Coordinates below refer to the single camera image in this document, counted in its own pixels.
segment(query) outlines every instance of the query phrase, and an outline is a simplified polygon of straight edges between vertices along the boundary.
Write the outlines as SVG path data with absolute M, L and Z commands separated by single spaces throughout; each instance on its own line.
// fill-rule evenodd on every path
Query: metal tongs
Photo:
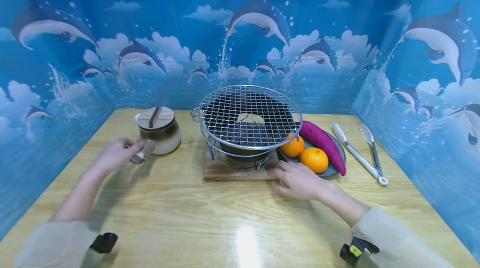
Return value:
M 377 148 L 375 146 L 375 140 L 373 139 L 373 135 L 370 130 L 365 125 L 360 126 L 360 132 L 369 144 L 370 150 L 372 151 L 373 164 L 375 165 L 375 167 L 372 167 L 372 165 L 367 162 L 367 160 L 350 144 L 350 142 L 347 141 L 347 137 L 345 137 L 345 134 L 337 123 L 333 123 L 332 128 L 337 138 L 340 139 L 343 144 L 345 144 L 351 154 L 353 154 L 353 156 L 356 157 L 361 164 L 363 164 L 366 170 L 369 171 L 376 180 L 378 180 L 380 185 L 387 186 L 388 180 L 383 177 L 382 167 L 380 166 L 380 159 L 378 157 Z

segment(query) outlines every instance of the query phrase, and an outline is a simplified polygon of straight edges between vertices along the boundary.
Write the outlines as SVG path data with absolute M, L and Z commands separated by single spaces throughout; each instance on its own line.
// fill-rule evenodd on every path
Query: grill grate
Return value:
M 285 95 L 254 85 L 220 88 L 200 103 L 198 119 L 212 138 L 232 147 L 263 150 L 300 132 L 302 116 Z

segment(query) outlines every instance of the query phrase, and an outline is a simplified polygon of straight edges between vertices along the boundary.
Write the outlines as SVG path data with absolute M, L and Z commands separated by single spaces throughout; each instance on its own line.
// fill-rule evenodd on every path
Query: wooden lid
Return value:
M 168 107 L 152 107 L 145 110 L 137 119 L 137 124 L 143 129 L 158 129 L 167 126 L 175 114 Z

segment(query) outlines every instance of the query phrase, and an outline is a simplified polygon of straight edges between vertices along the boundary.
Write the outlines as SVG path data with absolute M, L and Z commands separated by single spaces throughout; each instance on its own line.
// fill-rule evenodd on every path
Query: light wood table surface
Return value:
M 120 109 L 101 126 L 0 248 L 0 267 L 11 267 L 29 234 L 50 218 L 83 170 L 108 142 L 136 139 L 133 116 Z M 318 202 L 284 198 L 265 180 L 203 182 L 206 143 L 188 111 L 175 111 L 182 143 L 171 154 L 141 166 L 127 165 L 104 183 L 90 217 L 92 228 L 119 236 L 115 251 L 99 267 L 348 267 L 338 256 L 350 243 L 347 224 Z M 354 116 L 304 115 L 329 131 L 338 122 L 370 159 Z M 334 179 L 367 205 L 381 207 L 456 267 L 479 267 L 454 233 L 395 162 L 378 148 L 388 187 L 347 151 L 347 176 Z

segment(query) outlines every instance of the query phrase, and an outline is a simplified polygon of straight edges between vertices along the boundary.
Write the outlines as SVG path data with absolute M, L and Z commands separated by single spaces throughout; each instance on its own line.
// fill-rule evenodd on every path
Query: beige sleeve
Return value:
M 98 233 L 83 221 L 47 222 L 27 239 L 15 268 L 79 268 Z
M 373 206 L 351 231 L 353 236 L 380 249 L 374 255 L 363 253 L 357 268 L 453 268 L 378 205 Z

